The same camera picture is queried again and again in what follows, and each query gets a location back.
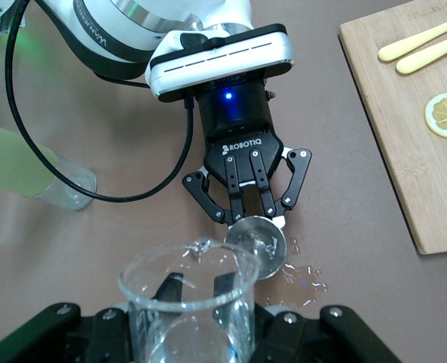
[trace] robotic arm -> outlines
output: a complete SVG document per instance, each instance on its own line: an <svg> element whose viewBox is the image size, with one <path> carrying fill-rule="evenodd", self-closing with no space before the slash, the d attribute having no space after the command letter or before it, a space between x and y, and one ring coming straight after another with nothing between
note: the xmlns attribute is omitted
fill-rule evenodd
<svg viewBox="0 0 447 363"><path fill-rule="evenodd" d="M36 0L73 53L95 73L144 73L162 102L196 98L206 154L183 185L210 218L231 226L245 217L243 188L257 189L262 213L280 228L295 206L311 153L284 147L275 134L267 78L293 66L281 24L254 29L249 0ZM275 198L269 180L281 159L292 172ZM210 176L228 189L230 209L208 194Z"/></svg>

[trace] black cable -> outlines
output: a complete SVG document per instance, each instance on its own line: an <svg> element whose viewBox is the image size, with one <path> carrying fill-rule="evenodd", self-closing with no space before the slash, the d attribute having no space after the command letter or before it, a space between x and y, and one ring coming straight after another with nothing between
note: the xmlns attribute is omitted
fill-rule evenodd
<svg viewBox="0 0 447 363"><path fill-rule="evenodd" d="M109 78L106 76L102 76L100 73L97 73L97 72L94 72L94 74L97 77L99 77L100 79L103 79L104 81L116 83L117 85L130 85L131 87L150 88L150 86L145 83L131 82L131 81L125 81L122 79Z"/></svg>
<svg viewBox="0 0 447 363"><path fill-rule="evenodd" d="M17 10L14 14L13 23L11 24L10 32L8 34L8 42L6 46L6 55L5 55L5 84L6 84L6 94L8 97L8 104L11 109L11 113L13 114L13 118L15 123L17 124L18 129L20 130L21 135L25 139L26 143L32 149L33 153L40 159L43 165L50 170L50 172L59 178L63 183L71 187L72 189L78 191L81 194L84 194L87 197L91 197L97 200L103 200L106 202L112 203L126 203L133 202L136 200L141 200L151 195L156 194L158 191L161 191L164 187L166 187L179 173L181 170L186 157L188 156L188 152L191 146L191 141L193 138L193 108L194 102L193 98L185 99L185 109L186 109L186 118L187 118L187 128L186 128L186 138L185 144L183 146L183 150L181 155L178 158L178 162L175 165L175 168L170 172L170 174L156 187L146 191L142 194L132 195L129 197L109 197L102 194L97 194L92 191L88 191L84 188L81 188L76 183L68 179L65 175L60 173L52 164L47 160L45 155L38 149L35 142L30 137L28 131L23 124L20 113L18 111L18 107L14 98L14 87L13 87L13 56L14 56L14 48L17 41L18 30L20 28L23 15L25 14L26 7L28 6L30 0L21 0L20 4L17 7Z"/></svg>

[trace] round metal disc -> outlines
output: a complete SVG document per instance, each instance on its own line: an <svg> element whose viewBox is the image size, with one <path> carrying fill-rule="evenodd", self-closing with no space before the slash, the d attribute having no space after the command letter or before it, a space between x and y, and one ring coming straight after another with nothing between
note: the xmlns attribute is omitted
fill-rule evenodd
<svg viewBox="0 0 447 363"><path fill-rule="evenodd" d="M225 242L253 252L261 262L259 280L271 277L284 264L287 242L282 230L270 219L246 217L230 228Z"/></svg>

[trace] screw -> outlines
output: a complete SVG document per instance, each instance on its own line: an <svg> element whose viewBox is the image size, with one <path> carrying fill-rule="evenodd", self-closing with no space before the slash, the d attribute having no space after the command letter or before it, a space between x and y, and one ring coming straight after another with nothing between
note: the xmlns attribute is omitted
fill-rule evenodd
<svg viewBox="0 0 447 363"><path fill-rule="evenodd" d="M288 324L295 324L297 323L297 317L294 313L288 312L284 315L284 321L286 321Z"/></svg>
<svg viewBox="0 0 447 363"><path fill-rule="evenodd" d="M67 314L70 310L72 310L69 306L67 306L67 304L65 304L63 307L59 308L57 310L57 314L59 315L65 315Z"/></svg>
<svg viewBox="0 0 447 363"><path fill-rule="evenodd" d="M104 315L102 315L102 318L103 318L104 320L110 320L110 319L114 319L116 316L117 316L117 312L115 312L115 311L112 310L112 309L109 309L109 310L107 310L107 311L105 312Z"/></svg>
<svg viewBox="0 0 447 363"><path fill-rule="evenodd" d="M343 311L339 308L330 308L329 314L331 314L332 316L334 316L336 318L339 318L340 316L343 316Z"/></svg>

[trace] table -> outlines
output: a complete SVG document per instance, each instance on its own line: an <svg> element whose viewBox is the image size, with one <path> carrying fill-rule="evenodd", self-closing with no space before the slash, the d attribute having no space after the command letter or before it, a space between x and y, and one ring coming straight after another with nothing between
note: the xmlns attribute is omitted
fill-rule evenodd
<svg viewBox="0 0 447 363"><path fill-rule="evenodd" d="M277 135L313 153L284 233L288 262L321 284L306 301L269 281L257 290L260 299L297 306L307 318L322 306L349 306L401 360L447 361L447 253L415 249L337 35L342 23L402 3L253 2L253 25L284 24L296 49L295 67L267 89L277 94L270 102ZM182 102L161 104L147 90L95 77L34 3L21 33L15 91L33 138L94 171L101 193L136 194L165 178L184 141ZM0 126L16 130L5 97L5 43L3 36ZM94 200L71 212L0 190L0 339L55 302L77 303L83 315L121 303L120 269L154 245L204 235L223 240L227 228L181 184L203 154L196 115L183 170L149 199ZM279 168L276 191L287 177ZM217 187L214 193L224 196Z"/></svg>

